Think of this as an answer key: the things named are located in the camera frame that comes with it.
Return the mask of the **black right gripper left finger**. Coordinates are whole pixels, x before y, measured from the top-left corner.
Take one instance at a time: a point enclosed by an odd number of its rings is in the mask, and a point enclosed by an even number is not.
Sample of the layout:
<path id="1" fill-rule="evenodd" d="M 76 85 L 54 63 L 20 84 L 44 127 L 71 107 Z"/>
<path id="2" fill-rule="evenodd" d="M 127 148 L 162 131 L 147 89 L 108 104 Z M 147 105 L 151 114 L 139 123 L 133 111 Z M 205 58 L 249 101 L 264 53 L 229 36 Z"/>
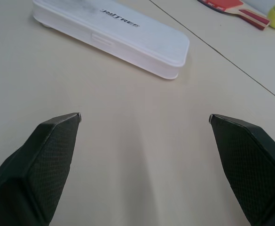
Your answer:
<path id="1" fill-rule="evenodd" d="M 0 226 L 48 226 L 70 172 L 80 113 L 39 124 L 0 166 Z"/>

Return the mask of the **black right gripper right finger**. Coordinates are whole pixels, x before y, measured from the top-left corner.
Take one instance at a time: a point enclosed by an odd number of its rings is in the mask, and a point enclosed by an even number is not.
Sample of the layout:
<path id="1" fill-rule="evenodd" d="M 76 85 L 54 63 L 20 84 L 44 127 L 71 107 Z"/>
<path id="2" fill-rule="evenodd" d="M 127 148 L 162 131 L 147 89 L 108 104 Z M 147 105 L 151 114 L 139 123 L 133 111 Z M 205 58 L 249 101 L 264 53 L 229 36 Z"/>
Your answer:
<path id="1" fill-rule="evenodd" d="M 211 114 L 221 164 L 252 226 L 275 226 L 275 141 L 259 126 Z"/>

